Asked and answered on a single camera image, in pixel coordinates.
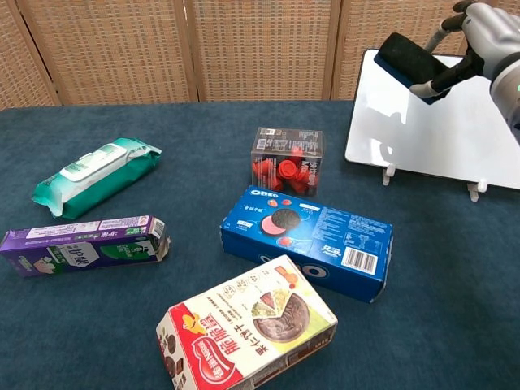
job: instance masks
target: wicker panel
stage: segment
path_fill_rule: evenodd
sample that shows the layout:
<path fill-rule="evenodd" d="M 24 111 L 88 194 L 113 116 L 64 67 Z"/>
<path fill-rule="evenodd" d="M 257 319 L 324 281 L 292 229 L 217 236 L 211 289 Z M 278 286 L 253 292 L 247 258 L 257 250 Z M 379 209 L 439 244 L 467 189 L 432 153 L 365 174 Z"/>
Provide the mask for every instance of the wicker panel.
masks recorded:
<path fill-rule="evenodd" d="M 454 15 L 454 0 L 344 0 L 332 98 L 353 99 L 362 54 L 393 32 L 426 45 L 439 22 Z M 436 53 L 457 54 L 463 34 L 451 34 Z"/>
<path fill-rule="evenodd" d="M 329 98 L 339 0 L 186 6 L 201 100 Z"/>
<path fill-rule="evenodd" d="M 65 103 L 196 100 L 182 0 L 19 4 Z"/>
<path fill-rule="evenodd" d="M 53 106 L 58 101 L 34 46 L 28 46 L 32 42 L 23 28 L 13 0 L 0 2 L 0 110 Z"/>

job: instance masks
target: plastic lid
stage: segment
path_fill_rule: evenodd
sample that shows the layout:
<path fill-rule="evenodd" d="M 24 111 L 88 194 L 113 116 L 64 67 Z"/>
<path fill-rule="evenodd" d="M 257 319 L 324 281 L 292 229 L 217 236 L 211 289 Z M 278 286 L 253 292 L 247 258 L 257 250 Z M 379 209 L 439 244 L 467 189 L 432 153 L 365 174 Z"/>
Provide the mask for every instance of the plastic lid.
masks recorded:
<path fill-rule="evenodd" d="M 284 179 L 292 179 L 298 173 L 298 168 L 291 160 L 284 160 L 279 164 L 278 172 Z"/>

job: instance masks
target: dark blue carpet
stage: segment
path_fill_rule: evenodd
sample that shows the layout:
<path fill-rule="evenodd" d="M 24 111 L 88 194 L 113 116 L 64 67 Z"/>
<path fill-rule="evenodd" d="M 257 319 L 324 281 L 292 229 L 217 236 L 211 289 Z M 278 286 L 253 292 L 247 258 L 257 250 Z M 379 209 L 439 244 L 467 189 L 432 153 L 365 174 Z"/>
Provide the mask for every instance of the dark blue carpet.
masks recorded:
<path fill-rule="evenodd" d="M 520 193 L 344 160 L 351 102 L 53 107 L 0 112 L 0 234 L 61 223 L 34 186 L 116 137 L 163 149 L 158 168 L 80 221 L 154 214 L 159 264 L 21 279 L 0 262 L 0 388 L 168 389 L 154 338 L 168 306 L 253 263 L 222 252 L 219 224 L 250 182 L 258 126 L 325 132 L 318 202 L 393 223 L 388 286 L 367 305 L 317 288 L 331 345 L 265 389 L 518 388 Z"/>

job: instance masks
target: white plastic clip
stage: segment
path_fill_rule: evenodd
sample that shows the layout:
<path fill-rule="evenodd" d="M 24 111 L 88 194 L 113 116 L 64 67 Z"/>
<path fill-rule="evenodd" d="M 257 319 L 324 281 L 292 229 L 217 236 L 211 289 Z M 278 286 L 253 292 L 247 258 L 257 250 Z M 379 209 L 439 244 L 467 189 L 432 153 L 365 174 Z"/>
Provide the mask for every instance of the white plastic clip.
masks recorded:
<path fill-rule="evenodd" d="M 383 185 L 390 184 L 390 178 L 396 174 L 396 166 L 388 164 L 388 167 L 383 169 Z"/>
<path fill-rule="evenodd" d="M 472 202 L 479 200 L 479 193 L 485 193 L 488 190 L 488 181 L 480 179 L 477 184 L 468 184 L 468 191 L 470 191 L 470 198 Z"/>

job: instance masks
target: black eraser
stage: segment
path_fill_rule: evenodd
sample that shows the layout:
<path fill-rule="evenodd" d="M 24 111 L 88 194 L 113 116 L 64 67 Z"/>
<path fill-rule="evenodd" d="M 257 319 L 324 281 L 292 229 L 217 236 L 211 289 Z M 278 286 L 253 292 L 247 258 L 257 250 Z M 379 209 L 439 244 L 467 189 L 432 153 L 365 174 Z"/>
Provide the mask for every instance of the black eraser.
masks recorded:
<path fill-rule="evenodd" d="M 408 89 L 414 84 L 424 84 L 449 69 L 431 53 L 397 32 L 381 45 L 374 60 Z M 448 91 L 445 91 L 423 101 L 432 104 L 447 94 Z"/>

